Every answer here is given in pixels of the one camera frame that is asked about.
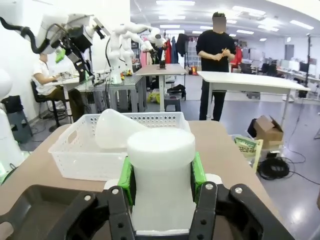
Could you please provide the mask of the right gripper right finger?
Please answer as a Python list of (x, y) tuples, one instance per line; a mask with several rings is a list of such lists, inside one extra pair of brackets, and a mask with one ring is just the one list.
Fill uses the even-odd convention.
[(211, 240), (216, 216), (225, 217), (244, 240), (263, 239), (263, 226), (250, 209), (252, 204), (245, 200), (245, 197), (257, 198), (248, 186), (237, 184), (227, 189), (222, 183), (209, 181), (198, 152), (190, 164), (190, 174), (192, 198), (196, 203), (188, 234), (190, 240)]

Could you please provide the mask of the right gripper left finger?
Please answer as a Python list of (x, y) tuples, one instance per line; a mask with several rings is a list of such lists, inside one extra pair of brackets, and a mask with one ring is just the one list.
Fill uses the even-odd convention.
[(92, 240), (109, 224), (104, 240), (134, 240), (131, 220), (135, 174), (129, 157), (124, 158), (117, 185), (102, 192), (82, 191), (59, 219), (61, 240)]

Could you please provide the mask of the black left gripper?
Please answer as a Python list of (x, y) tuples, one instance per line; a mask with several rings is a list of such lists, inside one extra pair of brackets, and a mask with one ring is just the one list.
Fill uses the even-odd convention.
[(56, 57), (55, 62), (61, 62), (65, 55), (72, 61), (74, 68), (79, 75), (79, 83), (83, 83), (87, 80), (89, 74), (87, 61), (84, 59), (84, 55), (80, 50), (86, 50), (92, 46), (93, 39), (86, 31), (85, 26), (73, 27), (68, 30), (68, 36), (71, 42), (76, 47), (70, 47), (66, 50), (68, 43), (65, 40), (54, 40), (51, 43)]

